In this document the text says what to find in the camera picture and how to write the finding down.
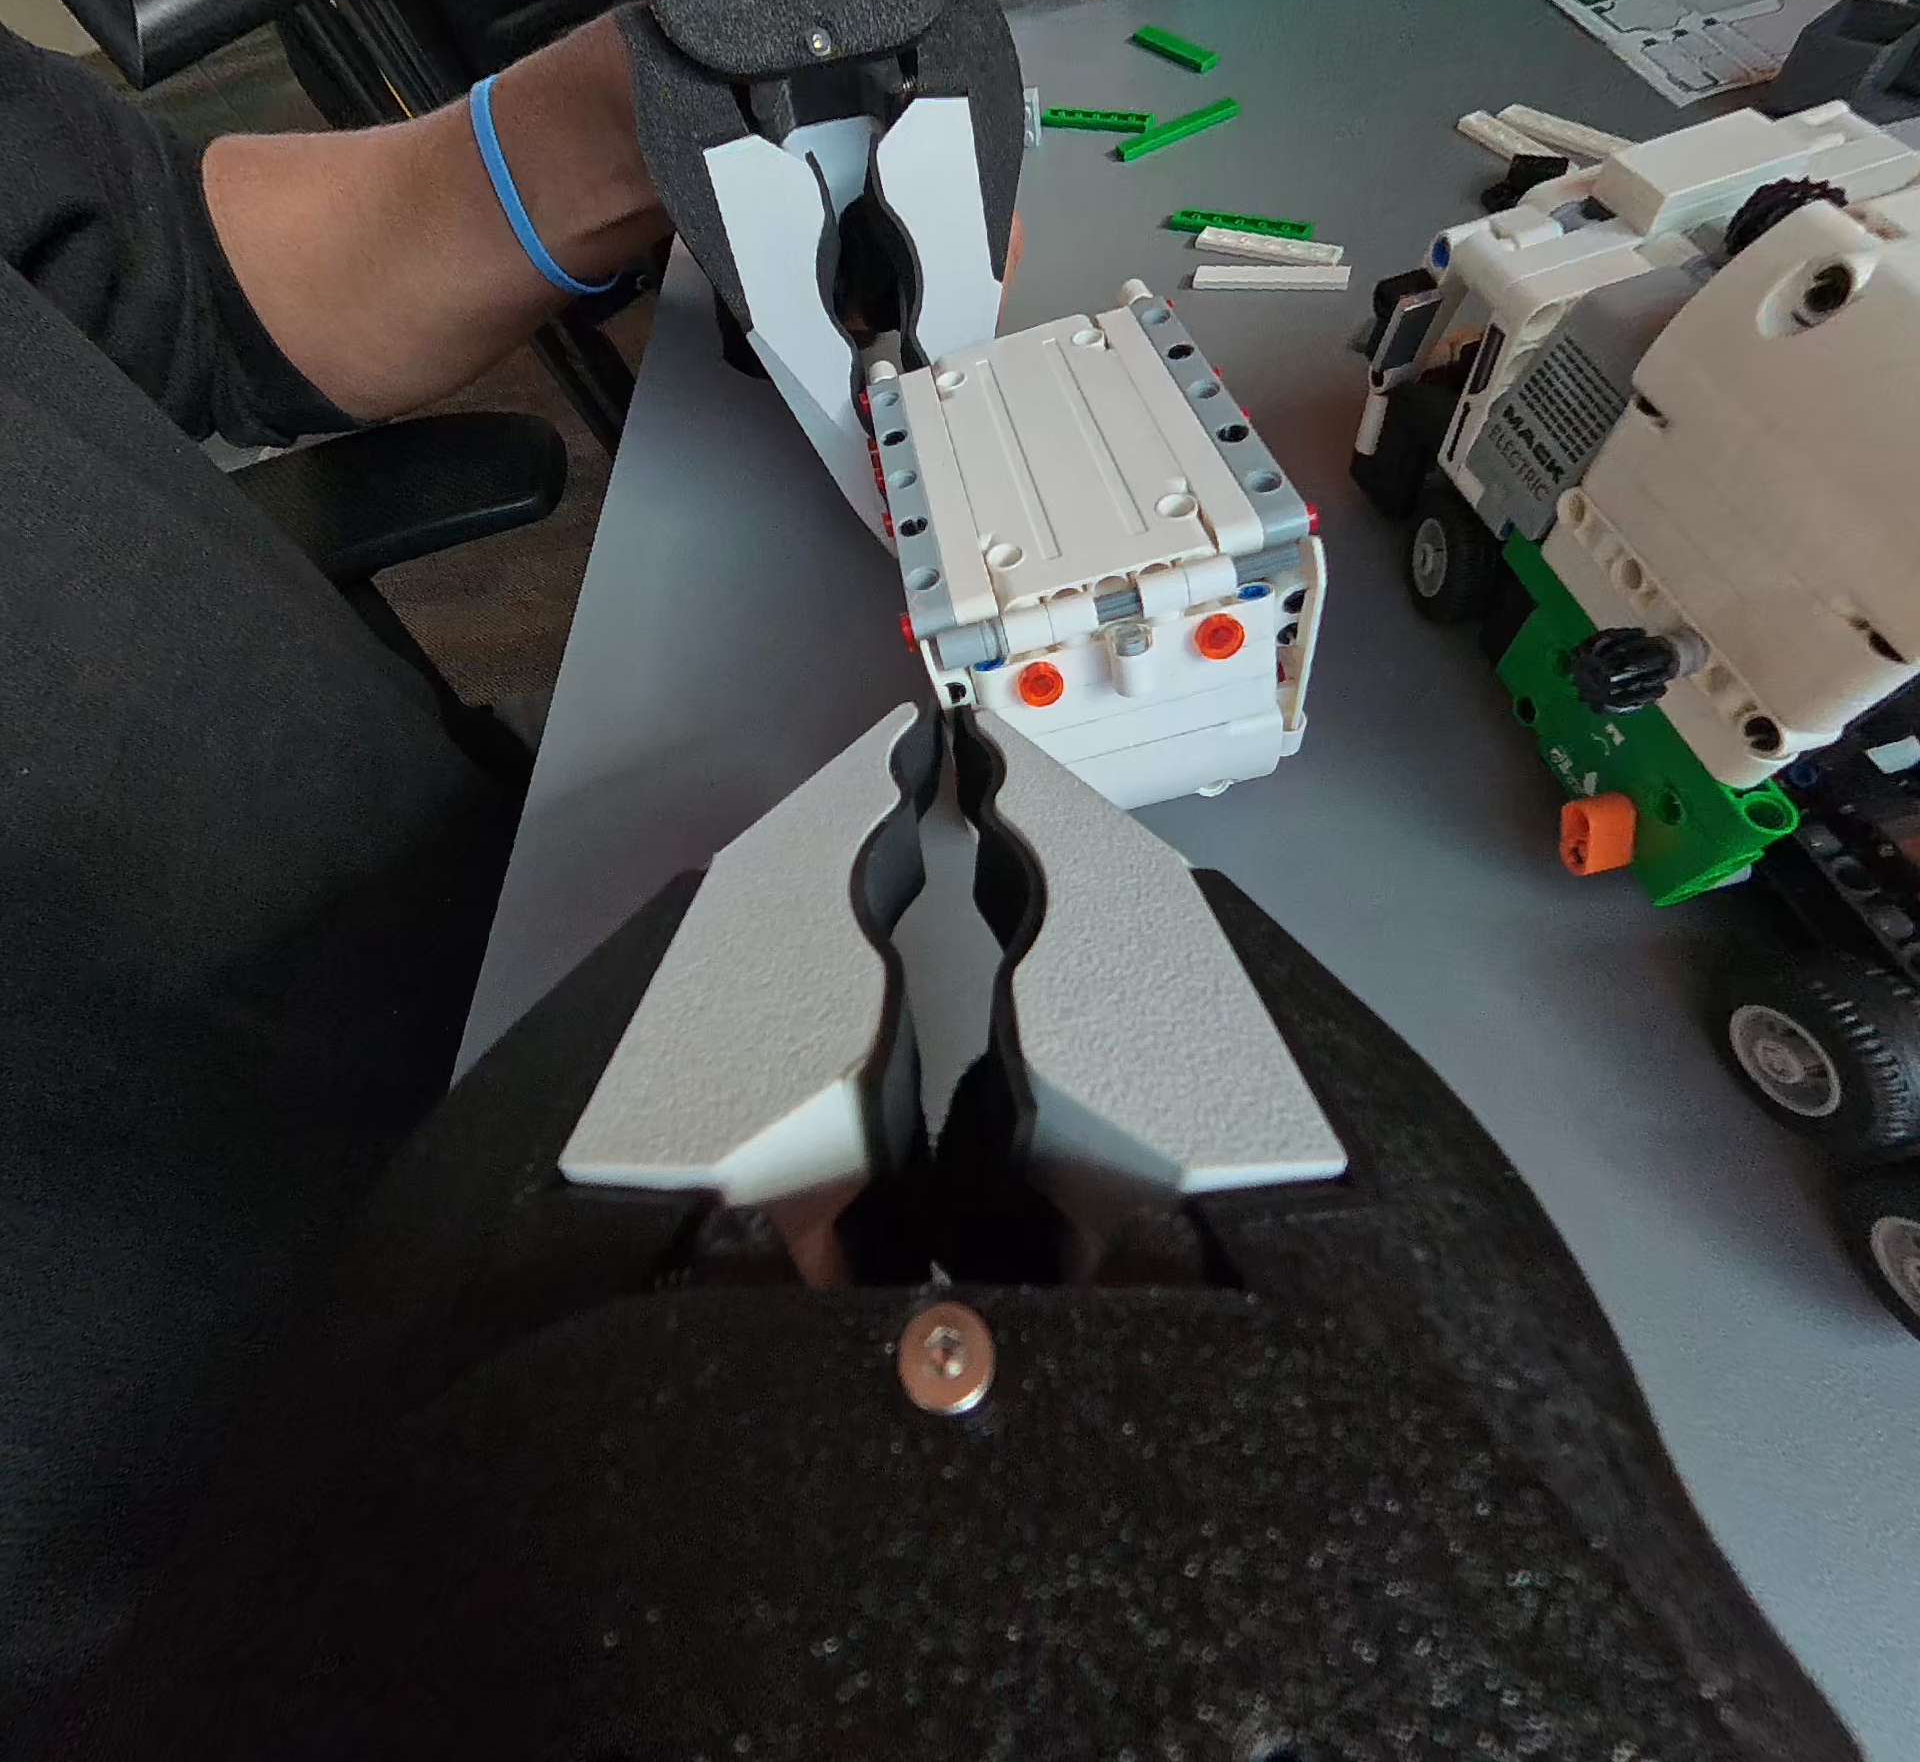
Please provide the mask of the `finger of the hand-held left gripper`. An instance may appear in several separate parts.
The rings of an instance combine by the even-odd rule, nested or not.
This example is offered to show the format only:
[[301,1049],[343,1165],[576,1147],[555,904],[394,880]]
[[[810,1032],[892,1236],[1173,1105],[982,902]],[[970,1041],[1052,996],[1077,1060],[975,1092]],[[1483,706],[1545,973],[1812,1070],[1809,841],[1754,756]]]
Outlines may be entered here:
[[882,535],[882,486],[858,400],[865,371],[832,309],[837,216],[816,162],[760,135],[708,149],[743,296],[743,330],[843,498]]
[[906,365],[924,369],[992,340],[1003,274],[992,266],[973,110],[922,98],[877,139],[868,197],[897,266]]

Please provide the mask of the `white green lego truck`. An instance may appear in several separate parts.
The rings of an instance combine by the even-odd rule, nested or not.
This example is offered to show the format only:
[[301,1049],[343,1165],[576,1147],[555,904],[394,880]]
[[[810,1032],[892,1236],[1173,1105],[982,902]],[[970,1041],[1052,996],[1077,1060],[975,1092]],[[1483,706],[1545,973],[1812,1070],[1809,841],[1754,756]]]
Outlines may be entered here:
[[1718,1053],[1915,1332],[1915,149],[1833,100],[1577,165],[1380,283],[1352,478],[1471,624],[1559,858],[1763,888]]

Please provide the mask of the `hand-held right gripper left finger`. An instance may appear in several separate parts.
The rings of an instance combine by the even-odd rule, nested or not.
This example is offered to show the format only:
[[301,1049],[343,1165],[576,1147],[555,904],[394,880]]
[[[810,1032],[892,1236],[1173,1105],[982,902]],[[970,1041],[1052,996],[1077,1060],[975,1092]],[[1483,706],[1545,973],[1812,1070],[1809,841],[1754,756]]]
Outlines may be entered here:
[[924,1147],[893,934],[939,763],[936,715],[901,704],[711,860],[560,1154],[569,1181],[713,1191],[765,1212],[808,1285],[852,1278],[834,1225]]

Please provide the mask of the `person's left forearm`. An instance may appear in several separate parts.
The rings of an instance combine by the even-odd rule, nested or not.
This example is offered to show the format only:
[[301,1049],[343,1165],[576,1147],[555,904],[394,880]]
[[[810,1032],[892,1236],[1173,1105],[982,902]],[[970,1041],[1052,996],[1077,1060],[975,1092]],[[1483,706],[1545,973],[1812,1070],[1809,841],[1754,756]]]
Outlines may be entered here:
[[[582,284],[638,269],[668,221],[636,137],[618,16],[503,70],[491,104],[557,264]],[[516,241],[467,106],[359,132],[227,135],[201,180],[258,320],[359,422],[459,392],[569,300]]]

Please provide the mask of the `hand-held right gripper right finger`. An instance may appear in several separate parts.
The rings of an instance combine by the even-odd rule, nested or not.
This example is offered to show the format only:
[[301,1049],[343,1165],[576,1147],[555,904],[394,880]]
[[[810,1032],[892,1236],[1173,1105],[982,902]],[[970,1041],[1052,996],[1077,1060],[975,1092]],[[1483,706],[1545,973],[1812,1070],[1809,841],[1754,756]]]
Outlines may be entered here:
[[941,1156],[987,1205],[1095,1227],[1340,1179],[1347,1154],[1188,863],[985,712],[953,725],[973,899],[1001,945]]

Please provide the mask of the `dark grey plastic holder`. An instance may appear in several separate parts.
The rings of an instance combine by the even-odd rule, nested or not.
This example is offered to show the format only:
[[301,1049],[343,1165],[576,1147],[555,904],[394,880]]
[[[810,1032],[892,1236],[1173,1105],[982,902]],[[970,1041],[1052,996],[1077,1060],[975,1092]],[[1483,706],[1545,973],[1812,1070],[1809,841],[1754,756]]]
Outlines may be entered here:
[[1838,0],[1795,39],[1763,111],[1789,118],[1833,100],[1875,126],[1918,118],[1918,0]]

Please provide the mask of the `blue rubber wristband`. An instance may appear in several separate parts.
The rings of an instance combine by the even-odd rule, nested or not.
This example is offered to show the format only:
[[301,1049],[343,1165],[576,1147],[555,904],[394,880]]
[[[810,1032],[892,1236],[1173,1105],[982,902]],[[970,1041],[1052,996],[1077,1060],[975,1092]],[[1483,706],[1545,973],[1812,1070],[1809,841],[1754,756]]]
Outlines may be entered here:
[[611,293],[621,280],[621,273],[615,273],[605,283],[586,283],[573,276],[545,246],[539,226],[527,210],[527,203],[518,192],[511,165],[506,162],[501,137],[496,132],[496,121],[493,113],[493,92],[496,85],[496,75],[477,78],[467,92],[467,123],[474,137],[474,146],[493,187],[494,202],[516,241],[521,252],[532,271],[540,276],[546,286],[553,286],[575,298],[596,298]]

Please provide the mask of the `person's black clothing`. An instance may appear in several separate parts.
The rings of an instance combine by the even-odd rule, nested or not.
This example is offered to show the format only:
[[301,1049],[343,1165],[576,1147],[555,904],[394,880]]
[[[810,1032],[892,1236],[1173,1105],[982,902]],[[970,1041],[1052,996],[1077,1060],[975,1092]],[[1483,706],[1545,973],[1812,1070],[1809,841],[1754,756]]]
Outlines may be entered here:
[[443,1086],[514,829],[204,453],[348,426],[198,159],[3,34],[3,1695],[106,1640]]

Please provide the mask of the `white lego container module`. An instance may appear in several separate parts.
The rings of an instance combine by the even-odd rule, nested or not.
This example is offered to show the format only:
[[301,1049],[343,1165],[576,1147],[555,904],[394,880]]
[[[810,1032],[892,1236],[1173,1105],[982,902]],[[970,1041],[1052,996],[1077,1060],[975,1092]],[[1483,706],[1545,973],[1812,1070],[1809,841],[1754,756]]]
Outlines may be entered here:
[[1037,743],[1123,811],[1302,746],[1316,515],[1173,304],[1139,283],[868,382],[904,628],[945,712]]

